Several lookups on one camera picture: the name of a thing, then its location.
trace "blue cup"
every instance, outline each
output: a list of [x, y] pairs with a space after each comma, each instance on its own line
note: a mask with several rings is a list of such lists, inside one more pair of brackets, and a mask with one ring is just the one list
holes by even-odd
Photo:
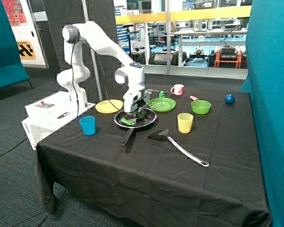
[[92, 136], [96, 133], [96, 121], [93, 116], [82, 117], [79, 122], [86, 136]]

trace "blue ball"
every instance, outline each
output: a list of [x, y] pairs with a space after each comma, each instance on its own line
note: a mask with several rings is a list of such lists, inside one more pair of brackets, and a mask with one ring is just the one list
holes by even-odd
[[235, 101], [235, 96], [233, 96], [233, 95], [227, 95], [227, 96], [225, 97], [225, 102], [226, 102], [227, 104], [233, 104], [234, 101]]

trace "yellow railing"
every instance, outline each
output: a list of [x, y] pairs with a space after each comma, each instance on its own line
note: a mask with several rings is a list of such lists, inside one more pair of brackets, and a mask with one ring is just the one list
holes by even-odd
[[[216, 9], [200, 9], [190, 11], [171, 12], [170, 20], [202, 20], [202, 19], [216, 19], [216, 18], [232, 18], [232, 17], [249, 17], [251, 6], [240, 7], [222, 7]], [[138, 24], [138, 23], [151, 23], [161, 22], [167, 20], [166, 12], [150, 13], [140, 15], [125, 15], [116, 16], [116, 24]]]

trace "yellow cup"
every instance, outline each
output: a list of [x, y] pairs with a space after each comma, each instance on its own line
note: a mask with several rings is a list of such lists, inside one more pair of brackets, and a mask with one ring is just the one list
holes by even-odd
[[180, 113], [178, 115], [178, 127], [181, 133], [189, 133], [193, 125], [194, 116], [187, 113]]

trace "green plate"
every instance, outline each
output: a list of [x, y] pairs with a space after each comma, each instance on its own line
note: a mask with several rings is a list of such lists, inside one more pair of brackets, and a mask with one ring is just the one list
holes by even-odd
[[150, 109], [158, 112], [165, 112], [172, 110], [176, 106], [176, 102], [170, 98], [154, 98], [149, 101]]

